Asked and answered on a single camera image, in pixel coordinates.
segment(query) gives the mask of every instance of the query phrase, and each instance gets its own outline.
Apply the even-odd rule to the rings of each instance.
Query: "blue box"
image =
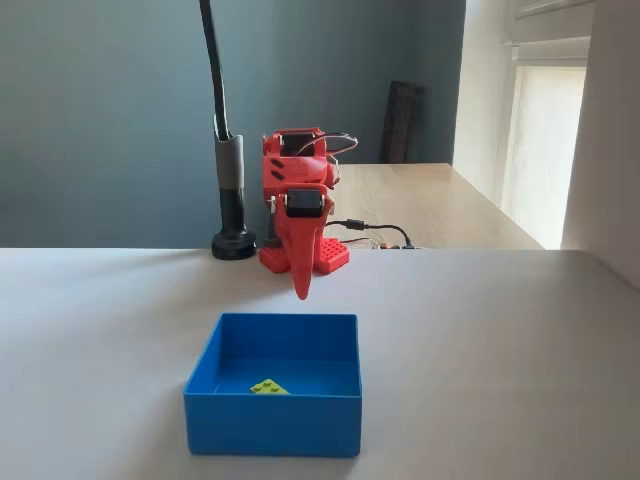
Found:
[[[250,391],[267,378],[289,395]],[[358,455],[356,316],[223,314],[184,388],[184,407],[193,454]]]

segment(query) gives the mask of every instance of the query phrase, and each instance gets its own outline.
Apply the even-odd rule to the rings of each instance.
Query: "white table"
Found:
[[[358,314],[360,457],[190,456],[223,311]],[[637,480],[639,368],[640,294],[578,253],[355,251],[301,302],[256,259],[0,251],[3,479]]]

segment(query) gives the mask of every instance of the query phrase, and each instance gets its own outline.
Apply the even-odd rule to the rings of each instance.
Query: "electrical cable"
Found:
[[[207,41],[207,51],[209,53],[209,63],[211,64],[211,79],[213,80],[213,96],[215,102],[214,125],[218,139],[225,142],[231,138],[229,127],[227,126],[227,109],[224,101],[224,82],[222,81],[222,67],[220,66],[220,56],[218,55],[218,44],[216,42],[216,32],[211,12],[210,0],[200,0],[200,13],[202,15],[202,26],[204,36]]]
[[[333,186],[335,186],[340,179],[342,178],[342,172],[340,172],[340,165],[338,164],[338,159],[333,155],[327,155],[327,161],[336,167],[336,173],[334,175]]]
[[[373,245],[374,250],[379,249],[380,248],[380,244],[378,242],[376,242],[373,238],[371,237],[360,237],[360,238],[354,238],[352,240],[341,240],[340,243],[342,243],[343,245],[347,245],[349,243],[356,243],[356,242],[363,242],[363,241],[369,241],[371,242],[371,244]]]
[[[340,153],[348,152],[349,150],[353,150],[358,146],[358,139],[348,133],[323,133],[322,135],[318,135],[313,140],[305,143],[302,148],[298,150],[295,156],[300,155],[305,148],[319,142],[320,140],[326,140],[327,138],[340,138],[343,140],[349,140],[351,143],[342,148],[337,148],[335,150],[327,150],[327,155],[338,155]]]
[[[406,243],[406,247],[408,248],[414,248],[413,247],[413,243],[411,243],[411,239],[409,238],[409,235],[407,235],[407,232],[405,232],[402,228],[398,227],[397,225],[368,225],[366,223],[364,223],[362,220],[338,220],[338,221],[333,221],[333,222],[329,222],[327,223],[327,227],[330,227],[331,225],[341,225],[349,230],[396,230],[398,232],[400,232],[403,236],[404,236],[404,241]]]

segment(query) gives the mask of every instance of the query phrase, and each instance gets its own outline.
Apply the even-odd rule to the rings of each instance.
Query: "gray wall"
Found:
[[[0,245],[208,245],[219,213],[197,3],[3,2]],[[347,131],[361,145],[343,161],[374,163],[391,80],[428,83],[437,99],[433,133],[412,159],[450,161],[451,64],[459,70],[450,48],[462,30],[443,22],[457,10],[445,8],[444,20],[421,0],[212,5],[230,126],[245,136],[247,220],[259,234],[262,135],[300,126]],[[449,45],[442,51],[440,36]]]
[[[413,163],[453,163],[466,0],[419,3],[414,78],[424,93],[409,159]]]

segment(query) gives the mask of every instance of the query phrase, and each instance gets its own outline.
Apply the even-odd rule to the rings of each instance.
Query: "lego brick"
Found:
[[[289,392],[270,378],[267,378],[263,382],[256,383],[251,387],[251,391],[260,395],[289,395]]]

